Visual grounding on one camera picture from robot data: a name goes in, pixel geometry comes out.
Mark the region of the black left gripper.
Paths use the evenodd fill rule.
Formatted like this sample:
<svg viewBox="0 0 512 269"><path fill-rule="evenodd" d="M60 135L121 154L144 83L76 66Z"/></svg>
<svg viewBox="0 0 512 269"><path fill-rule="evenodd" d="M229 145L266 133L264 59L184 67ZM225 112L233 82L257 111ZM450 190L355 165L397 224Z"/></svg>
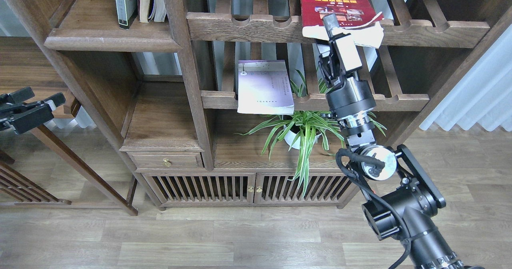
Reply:
<svg viewBox="0 0 512 269"><path fill-rule="evenodd" d="M35 97L31 87L25 87L10 94L1 94L0 131L14 128L16 134L23 134L53 119L52 109L64 104L64 94L57 93L43 101L24 103Z"/></svg>

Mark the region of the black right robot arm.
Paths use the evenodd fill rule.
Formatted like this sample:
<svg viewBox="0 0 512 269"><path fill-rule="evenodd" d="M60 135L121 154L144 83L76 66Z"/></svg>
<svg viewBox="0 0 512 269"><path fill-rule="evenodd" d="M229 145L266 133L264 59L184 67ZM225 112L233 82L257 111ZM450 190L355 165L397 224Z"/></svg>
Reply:
<svg viewBox="0 0 512 269"><path fill-rule="evenodd" d="M446 206L439 189L406 146L393 149L375 141L368 112L376 101L369 83L357 75L362 63L352 36L342 32L335 14L322 21L328 39L317 43L326 100L347 143L335 160L366 198L362 210L377 238L403 245L391 268L409 257L416 269L466 269L432 221Z"/></svg>

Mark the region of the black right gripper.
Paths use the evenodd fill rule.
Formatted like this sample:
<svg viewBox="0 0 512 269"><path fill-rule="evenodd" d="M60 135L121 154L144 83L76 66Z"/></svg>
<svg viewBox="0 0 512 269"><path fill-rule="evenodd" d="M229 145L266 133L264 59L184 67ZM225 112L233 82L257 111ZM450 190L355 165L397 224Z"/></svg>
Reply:
<svg viewBox="0 0 512 269"><path fill-rule="evenodd" d="M325 83L332 88L326 99L333 118L342 127L355 128L370 123L367 112L376 107L368 81L354 77L340 86L340 77L347 78L362 69L362 61L353 36L342 33L335 14L322 18L328 41L318 41L319 67Z"/></svg>

